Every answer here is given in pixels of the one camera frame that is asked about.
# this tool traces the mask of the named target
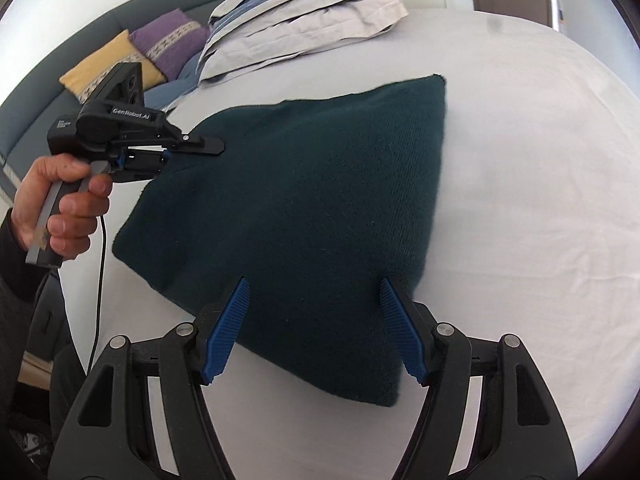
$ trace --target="person's arm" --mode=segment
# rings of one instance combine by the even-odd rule
[[[0,226],[0,424],[6,423],[22,356],[27,345],[34,299],[46,269],[26,264],[26,251],[52,182],[75,182],[89,166],[70,155],[42,157],[33,163],[15,195],[15,206]],[[89,191],[60,201],[59,215],[47,223],[54,251],[72,260],[89,248],[97,217],[107,212],[111,178],[97,175]]]
[[[26,252],[11,232],[11,212],[0,227],[0,424],[4,424],[20,373],[33,317],[34,298],[47,269],[24,262]]]

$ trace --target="white bed sheet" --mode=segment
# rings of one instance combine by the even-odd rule
[[[432,73],[447,79],[446,138],[415,299],[468,336],[521,336],[583,470],[640,386],[640,102],[602,63],[525,20],[412,10],[384,36],[200,88],[170,120],[188,131],[235,105],[330,98]],[[144,185],[115,187],[109,244]],[[92,244],[61,271],[85,364],[99,233]],[[108,251],[98,350],[116,334],[153,338],[188,319]],[[475,428],[473,386],[455,470]],[[157,415],[157,385],[152,397]],[[351,402],[235,346],[206,398],[239,480],[387,480],[424,391],[403,374],[397,406]],[[156,439],[174,469],[162,424]]]

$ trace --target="dark green cushion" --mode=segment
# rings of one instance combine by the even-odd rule
[[[329,393],[393,405],[400,361],[378,286],[395,274],[413,290],[422,275],[444,114],[440,76],[224,110],[194,133],[226,151],[174,156],[113,253],[192,314],[244,275],[240,344]]]

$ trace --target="striped pillowcase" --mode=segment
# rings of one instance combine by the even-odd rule
[[[167,81],[173,81],[187,61],[202,51],[208,37],[206,28],[175,9],[132,32],[129,41],[158,67]]]

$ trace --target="gripper handle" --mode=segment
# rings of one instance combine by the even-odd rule
[[[100,160],[91,163],[91,174],[76,182],[54,182],[51,184],[47,199],[42,206],[38,223],[33,233],[33,241],[27,252],[26,262],[47,269],[59,269],[62,266],[63,257],[57,254],[51,245],[49,239],[51,235],[47,230],[47,222],[52,215],[60,213],[60,200],[63,196],[75,193],[85,192],[89,189],[89,181],[91,177],[100,173],[109,173],[110,164]]]

